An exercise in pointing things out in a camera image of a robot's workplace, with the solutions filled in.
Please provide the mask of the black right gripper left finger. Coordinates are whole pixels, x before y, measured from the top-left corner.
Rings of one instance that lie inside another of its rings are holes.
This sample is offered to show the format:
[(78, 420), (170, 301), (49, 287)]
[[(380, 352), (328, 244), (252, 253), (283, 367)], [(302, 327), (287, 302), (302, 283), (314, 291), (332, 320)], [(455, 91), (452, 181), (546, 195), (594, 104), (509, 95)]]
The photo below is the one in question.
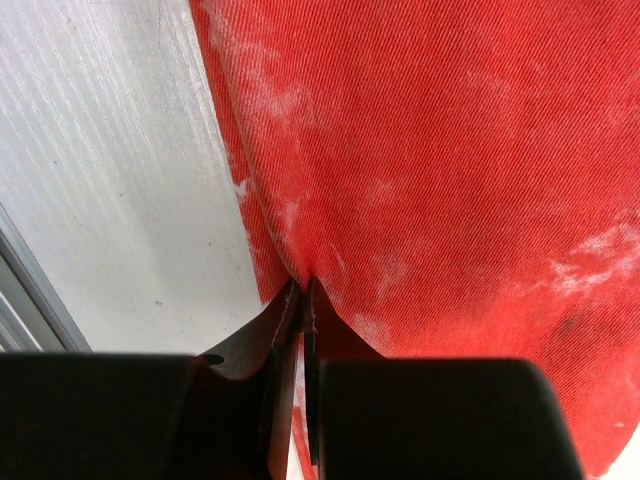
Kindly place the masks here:
[(1, 357), (5, 479), (283, 479), (299, 286), (197, 356)]

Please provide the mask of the orange white tie-dye trousers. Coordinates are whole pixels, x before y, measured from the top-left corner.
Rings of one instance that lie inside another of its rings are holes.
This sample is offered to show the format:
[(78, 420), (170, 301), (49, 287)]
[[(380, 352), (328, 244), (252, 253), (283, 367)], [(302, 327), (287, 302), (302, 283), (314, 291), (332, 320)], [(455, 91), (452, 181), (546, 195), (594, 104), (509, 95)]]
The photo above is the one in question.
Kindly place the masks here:
[(393, 356), (520, 356), (635, 479), (639, 5), (194, 1), (260, 298)]

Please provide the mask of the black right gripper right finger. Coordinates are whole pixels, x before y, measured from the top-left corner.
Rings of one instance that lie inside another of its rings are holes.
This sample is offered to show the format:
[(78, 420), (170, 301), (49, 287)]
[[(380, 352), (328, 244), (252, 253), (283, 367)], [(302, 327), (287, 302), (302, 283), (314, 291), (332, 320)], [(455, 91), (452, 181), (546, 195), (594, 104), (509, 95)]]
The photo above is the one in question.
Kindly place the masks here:
[(532, 363), (394, 359), (303, 304), (309, 455), (322, 479), (580, 479), (556, 395)]

